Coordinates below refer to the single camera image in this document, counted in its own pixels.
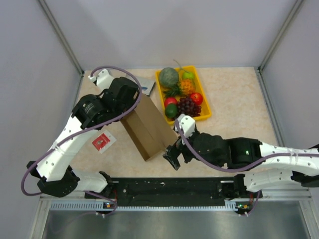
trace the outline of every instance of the beige tabletop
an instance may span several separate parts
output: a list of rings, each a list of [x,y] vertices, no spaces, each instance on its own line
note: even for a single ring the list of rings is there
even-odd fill
[[[157,69],[129,70],[136,76],[155,79]],[[220,135],[223,138],[250,137],[270,144],[276,144],[274,131],[267,113],[266,105],[259,88],[253,67],[231,68],[197,68],[213,115],[211,118],[198,121],[200,132]],[[100,92],[92,84],[86,72],[79,97]],[[163,114],[158,89],[155,88],[151,99]],[[116,142],[100,154],[92,145],[93,139],[107,129]],[[173,167],[157,155],[144,162],[129,135],[120,122],[104,127],[89,140],[75,159],[73,168],[88,171],[105,171],[111,177],[206,177],[230,176],[232,174],[213,170],[203,163],[192,160],[185,164],[179,157],[181,167],[175,171]]]

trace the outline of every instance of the lime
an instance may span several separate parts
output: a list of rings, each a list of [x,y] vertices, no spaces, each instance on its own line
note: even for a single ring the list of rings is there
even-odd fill
[[[177,105],[171,103],[169,105],[166,106],[165,108],[165,115],[168,118],[174,118],[177,115]]]

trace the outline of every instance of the metal base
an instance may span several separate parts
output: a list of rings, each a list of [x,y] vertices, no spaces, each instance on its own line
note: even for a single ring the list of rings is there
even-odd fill
[[[310,233],[299,202],[261,202],[248,217],[234,212],[117,212],[103,219],[86,215],[53,234],[83,212],[51,211],[43,239],[306,239]]]

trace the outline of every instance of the cantaloupe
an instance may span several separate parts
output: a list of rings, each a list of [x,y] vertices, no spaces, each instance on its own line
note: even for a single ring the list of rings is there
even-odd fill
[[[179,82],[179,75],[177,70],[172,67],[165,67],[159,73],[159,83],[164,86],[171,88],[176,86]]]

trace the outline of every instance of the white wall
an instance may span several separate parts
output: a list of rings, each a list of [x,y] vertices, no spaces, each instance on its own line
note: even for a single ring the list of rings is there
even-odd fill
[[[259,66],[296,0],[47,0],[84,69]]]
[[[319,1],[307,0],[264,71],[286,146],[319,144]],[[311,194],[319,211],[319,188]]]
[[[24,239],[38,198],[22,194],[22,174],[63,128],[80,77],[35,0],[3,1],[0,32],[0,238]]]

